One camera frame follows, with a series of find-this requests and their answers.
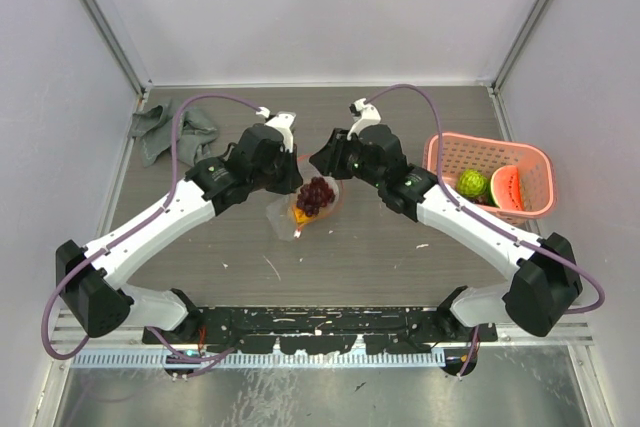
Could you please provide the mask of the clear zip top bag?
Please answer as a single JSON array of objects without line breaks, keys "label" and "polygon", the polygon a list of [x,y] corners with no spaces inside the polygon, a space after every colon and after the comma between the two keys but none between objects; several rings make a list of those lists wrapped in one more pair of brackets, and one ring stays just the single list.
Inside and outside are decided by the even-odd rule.
[{"label": "clear zip top bag", "polygon": [[321,175],[309,162],[309,155],[298,158],[302,185],[293,193],[280,197],[266,208],[266,217],[277,238],[298,239],[309,224],[334,214],[343,201],[343,182]]}]

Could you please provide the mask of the dark red grape bunch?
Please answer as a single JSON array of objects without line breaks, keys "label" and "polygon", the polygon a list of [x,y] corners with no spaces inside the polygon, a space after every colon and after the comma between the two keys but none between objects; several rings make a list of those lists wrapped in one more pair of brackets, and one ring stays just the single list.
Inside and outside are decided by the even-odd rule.
[{"label": "dark red grape bunch", "polygon": [[322,176],[316,176],[300,188],[295,206],[311,216],[320,214],[320,211],[333,204],[335,199],[336,191],[328,181]]}]

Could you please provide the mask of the orange mango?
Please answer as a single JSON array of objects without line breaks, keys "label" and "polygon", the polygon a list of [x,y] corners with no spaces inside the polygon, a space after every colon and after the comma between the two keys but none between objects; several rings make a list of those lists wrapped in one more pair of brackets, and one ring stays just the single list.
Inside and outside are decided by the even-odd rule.
[{"label": "orange mango", "polygon": [[292,212],[294,221],[298,228],[302,228],[303,226],[318,220],[320,217],[319,214],[308,216],[304,210],[298,208],[297,206],[293,206]]}]

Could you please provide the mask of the green custard apple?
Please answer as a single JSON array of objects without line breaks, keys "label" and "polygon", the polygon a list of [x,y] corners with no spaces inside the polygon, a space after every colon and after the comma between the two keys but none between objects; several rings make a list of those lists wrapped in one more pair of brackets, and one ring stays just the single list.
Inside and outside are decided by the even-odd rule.
[{"label": "green custard apple", "polygon": [[489,186],[489,179],[474,169],[463,171],[456,182],[456,191],[466,197],[473,198],[485,195]]}]

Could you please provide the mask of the watermelon slice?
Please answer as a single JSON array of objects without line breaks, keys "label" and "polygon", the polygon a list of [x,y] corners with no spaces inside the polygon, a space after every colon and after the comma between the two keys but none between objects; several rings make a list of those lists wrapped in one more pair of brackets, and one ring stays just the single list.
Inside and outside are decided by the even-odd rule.
[{"label": "watermelon slice", "polygon": [[523,211],[519,170],[515,165],[497,169],[490,178],[489,193],[495,206],[502,210]]}]

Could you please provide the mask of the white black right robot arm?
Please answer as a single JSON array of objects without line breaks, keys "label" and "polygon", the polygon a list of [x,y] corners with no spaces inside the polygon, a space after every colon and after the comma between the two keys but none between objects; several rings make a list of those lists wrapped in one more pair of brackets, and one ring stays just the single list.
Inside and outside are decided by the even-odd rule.
[{"label": "white black right robot arm", "polygon": [[434,173],[408,162],[386,125],[359,134],[335,129],[309,161],[324,176],[371,185],[390,210],[448,235],[504,277],[490,287],[458,287],[438,306],[435,323],[449,340],[501,322],[544,337],[582,292],[579,275],[566,265],[574,259],[566,238],[538,237],[465,200]]}]

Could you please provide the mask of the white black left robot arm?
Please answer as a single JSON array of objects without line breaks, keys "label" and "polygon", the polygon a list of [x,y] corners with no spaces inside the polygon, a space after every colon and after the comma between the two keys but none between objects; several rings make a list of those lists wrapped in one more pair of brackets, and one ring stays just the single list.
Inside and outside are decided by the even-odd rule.
[{"label": "white black left robot arm", "polygon": [[293,193],[302,184],[292,125],[282,112],[247,128],[226,156],[198,162],[166,197],[115,231],[85,246],[56,251],[61,297],[90,338],[121,326],[154,327],[178,343],[194,340],[202,315],[180,290],[130,285],[132,275],[180,236],[265,190]]}]

